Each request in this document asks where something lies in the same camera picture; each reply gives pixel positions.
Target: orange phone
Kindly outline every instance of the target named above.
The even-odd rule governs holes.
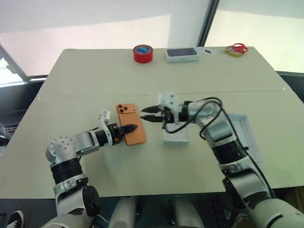
[[[127,124],[135,124],[137,128],[124,136],[128,146],[133,146],[147,141],[146,132],[144,131],[142,122],[137,113],[137,108],[134,104],[118,104],[116,106],[117,114],[121,126]]]

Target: sneaker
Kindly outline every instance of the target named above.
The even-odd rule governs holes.
[[[15,211],[9,218],[9,224],[7,228],[23,228],[24,225],[24,215],[22,211]]]

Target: table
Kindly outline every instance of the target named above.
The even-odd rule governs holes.
[[[198,62],[173,64],[163,49],[148,64],[134,62],[131,50],[64,50],[0,157],[0,198],[54,198],[45,158],[51,140],[96,127],[103,108],[111,111],[110,123],[119,123],[116,104],[141,109],[154,105],[160,91],[184,100],[218,96],[229,113],[246,114],[272,188],[303,185],[303,103],[253,47],[241,58],[215,49]],[[82,158],[100,196],[224,191],[198,126],[190,126],[189,145],[168,146],[161,123],[143,124],[147,143],[122,142]]]

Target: red tape roll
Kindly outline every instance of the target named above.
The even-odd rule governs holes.
[[[137,45],[133,48],[133,56],[138,63],[149,63],[153,59],[153,48],[145,44]]]

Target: white wall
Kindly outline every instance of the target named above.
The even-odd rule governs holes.
[[[18,0],[0,6],[0,43],[28,76],[66,48],[194,47],[209,0]]]
[[[304,0],[221,0],[206,46],[238,42],[275,70],[304,72]]]

